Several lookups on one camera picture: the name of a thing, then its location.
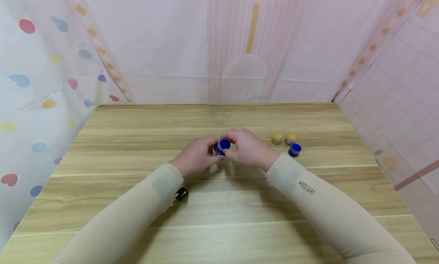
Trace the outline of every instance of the person's right hand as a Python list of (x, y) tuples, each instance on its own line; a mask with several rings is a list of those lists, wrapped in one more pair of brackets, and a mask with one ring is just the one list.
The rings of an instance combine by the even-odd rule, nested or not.
[(226, 131), (220, 139), (227, 139), (236, 144), (236, 150), (224, 150), (227, 158), (248, 166), (257, 166), (264, 171), (268, 171), (280, 156), (280, 152), (270, 148), (256, 134), (240, 126)]

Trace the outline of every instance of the arm sleeve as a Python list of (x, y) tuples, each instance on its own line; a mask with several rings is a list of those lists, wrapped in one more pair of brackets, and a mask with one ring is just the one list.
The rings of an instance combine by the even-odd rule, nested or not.
[(266, 174), (348, 264), (416, 263), (365, 209), (281, 154)]
[(173, 204), (182, 184), (182, 175), (174, 166), (160, 166), (96, 215), (53, 263), (118, 263), (145, 229)]

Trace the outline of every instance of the yellow jar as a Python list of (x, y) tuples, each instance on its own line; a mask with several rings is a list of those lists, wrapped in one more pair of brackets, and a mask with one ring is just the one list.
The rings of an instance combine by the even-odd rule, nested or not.
[(283, 135), (280, 131), (275, 131), (273, 136), (271, 137), (271, 142), (275, 145), (279, 145), (282, 143)]
[(295, 133), (288, 133), (285, 137), (285, 144), (288, 146), (293, 145), (296, 142), (297, 136)]

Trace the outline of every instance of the small jar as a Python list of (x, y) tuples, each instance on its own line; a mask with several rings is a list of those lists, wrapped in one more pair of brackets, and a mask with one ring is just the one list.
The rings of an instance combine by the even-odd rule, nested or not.
[(288, 133), (285, 137), (285, 144), (288, 146), (293, 145), (296, 142), (297, 136), (295, 133)]
[(301, 151), (301, 146), (298, 145), (297, 143), (294, 143), (288, 149), (288, 154), (290, 155), (290, 157), (298, 157), (298, 155), (300, 154), (300, 151)]
[(215, 152), (216, 154), (219, 155), (225, 155), (223, 152), (225, 149), (230, 149), (230, 142), (228, 142), (228, 140), (223, 139), (218, 142)]
[(280, 143), (282, 143), (282, 138), (282, 133), (280, 131), (275, 131), (273, 136), (271, 137), (271, 143), (279, 145)]

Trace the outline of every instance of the hand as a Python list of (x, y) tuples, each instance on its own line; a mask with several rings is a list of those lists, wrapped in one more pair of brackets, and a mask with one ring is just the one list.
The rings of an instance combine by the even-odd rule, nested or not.
[(280, 152), (270, 148), (256, 134), (240, 126), (226, 131), (220, 139), (227, 139), (236, 144), (235, 151), (224, 150), (227, 158), (248, 166), (257, 166), (264, 171), (268, 171), (280, 156)]
[(214, 154), (213, 147), (218, 141), (216, 137), (212, 136), (196, 138), (186, 145), (169, 164), (177, 168), (183, 178), (200, 172), (223, 159), (222, 155)]

